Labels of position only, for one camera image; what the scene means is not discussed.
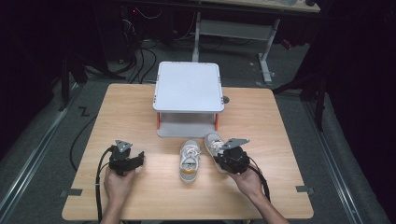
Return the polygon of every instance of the white platform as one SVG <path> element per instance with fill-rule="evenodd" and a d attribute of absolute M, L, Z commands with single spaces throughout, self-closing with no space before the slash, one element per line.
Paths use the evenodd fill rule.
<path fill-rule="evenodd" d="M 216 131 L 224 110 L 219 67 L 215 63 L 160 63 L 154 94 L 161 137 L 204 137 Z"/>

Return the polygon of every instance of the shoe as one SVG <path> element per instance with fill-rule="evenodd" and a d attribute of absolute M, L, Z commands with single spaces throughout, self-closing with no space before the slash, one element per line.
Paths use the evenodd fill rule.
<path fill-rule="evenodd" d="M 223 151 L 223 149 L 220 149 L 223 145 L 224 141 L 216 133 L 210 133 L 205 137 L 205 147 L 209 154 L 212 156 L 216 168 L 221 173 L 227 173 L 227 171 L 221 169 L 220 165 L 213 158 L 214 156 L 218 156 L 219 152 Z"/>
<path fill-rule="evenodd" d="M 192 182 L 197 177 L 201 149 L 194 140 L 186 141 L 180 149 L 180 178 Z"/>

